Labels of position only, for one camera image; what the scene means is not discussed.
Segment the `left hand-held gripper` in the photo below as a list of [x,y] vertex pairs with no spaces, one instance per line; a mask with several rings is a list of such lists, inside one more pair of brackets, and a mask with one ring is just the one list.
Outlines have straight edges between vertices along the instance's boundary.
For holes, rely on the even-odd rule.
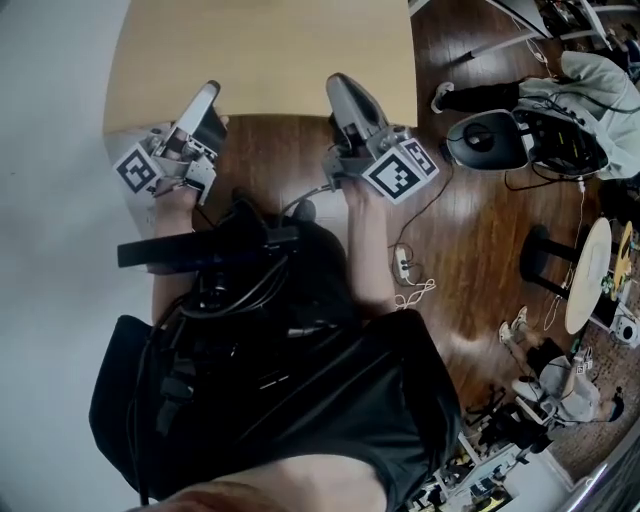
[[227,127],[213,107],[220,90],[217,81],[206,82],[174,123],[194,138],[176,140],[169,123],[113,135],[113,172],[128,201],[151,205],[163,178],[197,190],[200,204],[206,201],[216,178],[217,154],[227,137]]

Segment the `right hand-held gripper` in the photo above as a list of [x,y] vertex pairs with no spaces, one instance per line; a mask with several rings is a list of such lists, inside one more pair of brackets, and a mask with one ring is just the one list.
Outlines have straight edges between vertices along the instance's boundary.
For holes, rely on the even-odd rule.
[[343,73],[326,81],[334,143],[322,161],[331,190],[362,179],[392,204],[402,203],[439,169],[411,129],[389,122],[377,100]]

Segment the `black stool base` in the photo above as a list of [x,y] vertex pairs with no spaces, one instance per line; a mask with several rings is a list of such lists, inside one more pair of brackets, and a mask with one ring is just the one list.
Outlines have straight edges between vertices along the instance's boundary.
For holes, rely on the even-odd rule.
[[533,226],[521,249],[520,276],[524,281],[536,284],[561,299],[567,300],[569,298],[567,289],[543,277],[550,256],[558,257],[569,263],[577,263],[579,259],[578,251],[575,248],[553,241],[546,226]]

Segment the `person's right forearm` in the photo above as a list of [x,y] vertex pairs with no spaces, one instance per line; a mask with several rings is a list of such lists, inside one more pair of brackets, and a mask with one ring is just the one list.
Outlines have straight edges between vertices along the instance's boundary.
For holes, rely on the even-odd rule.
[[348,275],[351,295],[366,320],[396,309],[389,264],[386,200],[366,181],[346,179]]

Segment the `yellow round board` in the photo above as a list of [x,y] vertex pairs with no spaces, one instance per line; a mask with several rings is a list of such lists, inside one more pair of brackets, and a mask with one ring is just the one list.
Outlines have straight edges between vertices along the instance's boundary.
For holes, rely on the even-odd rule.
[[622,291],[623,285],[627,277],[631,273],[631,251],[633,248],[633,224],[628,221],[625,225],[622,238],[618,244],[615,265],[613,270],[613,287],[610,297],[615,300]]

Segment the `black electronics backpack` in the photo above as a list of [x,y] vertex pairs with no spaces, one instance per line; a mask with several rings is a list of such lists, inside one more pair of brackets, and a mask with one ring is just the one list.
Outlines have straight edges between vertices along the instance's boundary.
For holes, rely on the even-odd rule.
[[512,115],[531,163],[566,176],[594,174],[608,165],[605,150],[576,115],[525,108]]

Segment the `person's left forearm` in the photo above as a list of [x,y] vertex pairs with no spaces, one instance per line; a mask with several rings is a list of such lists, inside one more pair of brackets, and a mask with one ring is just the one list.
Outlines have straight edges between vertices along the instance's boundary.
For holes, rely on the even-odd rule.
[[[196,204],[197,192],[189,187],[176,188],[158,197],[155,204],[155,237],[192,233]],[[194,280],[194,272],[154,276],[151,300],[151,318],[154,324],[175,299],[191,289]]]

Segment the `white cluttered shelf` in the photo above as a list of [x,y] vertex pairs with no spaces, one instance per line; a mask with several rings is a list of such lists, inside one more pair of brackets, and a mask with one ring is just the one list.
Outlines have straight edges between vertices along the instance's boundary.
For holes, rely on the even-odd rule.
[[506,480],[529,463],[529,449],[499,442],[488,449],[476,444],[478,432],[459,434],[452,456],[404,505],[404,512],[496,512],[514,501]]

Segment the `black chest-mounted box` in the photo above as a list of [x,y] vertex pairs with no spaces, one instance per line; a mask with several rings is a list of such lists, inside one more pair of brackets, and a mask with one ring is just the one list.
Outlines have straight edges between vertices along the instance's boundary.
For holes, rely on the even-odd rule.
[[144,267],[154,275],[188,273],[207,268],[263,263],[297,249],[295,227],[261,232],[226,232],[220,228],[122,244],[121,268]]

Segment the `person's chin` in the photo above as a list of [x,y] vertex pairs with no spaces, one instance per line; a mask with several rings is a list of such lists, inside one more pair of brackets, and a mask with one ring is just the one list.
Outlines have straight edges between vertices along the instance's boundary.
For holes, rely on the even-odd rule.
[[387,505],[369,464],[308,455],[195,484],[126,512],[386,512]]

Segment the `person's left hand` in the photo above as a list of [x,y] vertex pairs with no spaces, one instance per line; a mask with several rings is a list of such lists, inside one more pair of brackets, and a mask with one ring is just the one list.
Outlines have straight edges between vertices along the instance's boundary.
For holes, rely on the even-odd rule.
[[201,193],[201,190],[186,178],[164,177],[156,182],[153,197],[159,199],[179,190],[190,191],[195,199],[198,199]]

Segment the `white power strip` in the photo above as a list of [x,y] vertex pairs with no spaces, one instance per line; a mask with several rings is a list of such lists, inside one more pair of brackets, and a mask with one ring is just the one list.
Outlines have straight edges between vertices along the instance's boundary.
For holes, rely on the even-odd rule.
[[397,277],[402,285],[414,286],[415,279],[412,275],[414,264],[404,245],[397,245],[394,249],[394,261]]

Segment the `person's black shirt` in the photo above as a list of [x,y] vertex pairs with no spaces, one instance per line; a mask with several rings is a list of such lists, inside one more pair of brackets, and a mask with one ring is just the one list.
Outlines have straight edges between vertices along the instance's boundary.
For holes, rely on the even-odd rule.
[[96,446],[139,506],[278,460],[336,455],[372,466],[397,512],[455,445],[447,368],[418,312],[363,317],[348,241],[316,223],[311,203],[282,218],[236,192],[216,228],[273,227],[297,228],[297,249],[237,266],[209,318],[190,316],[207,297],[198,272],[156,324],[117,320],[89,409]]

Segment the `white round device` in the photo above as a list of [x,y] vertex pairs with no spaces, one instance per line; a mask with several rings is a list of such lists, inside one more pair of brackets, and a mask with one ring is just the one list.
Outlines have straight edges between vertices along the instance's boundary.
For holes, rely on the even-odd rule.
[[615,338],[631,348],[640,346],[640,318],[620,303],[611,325]]

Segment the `dark table white legs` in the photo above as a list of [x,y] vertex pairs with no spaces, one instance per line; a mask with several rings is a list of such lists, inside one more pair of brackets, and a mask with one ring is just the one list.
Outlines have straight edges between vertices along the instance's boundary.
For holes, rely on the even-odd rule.
[[495,9],[508,15],[516,24],[522,26],[517,34],[502,36],[494,42],[478,46],[459,58],[466,62],[475,60],[527,41],[548,40],[555,38],[545,26],[536,0],[483,0]]

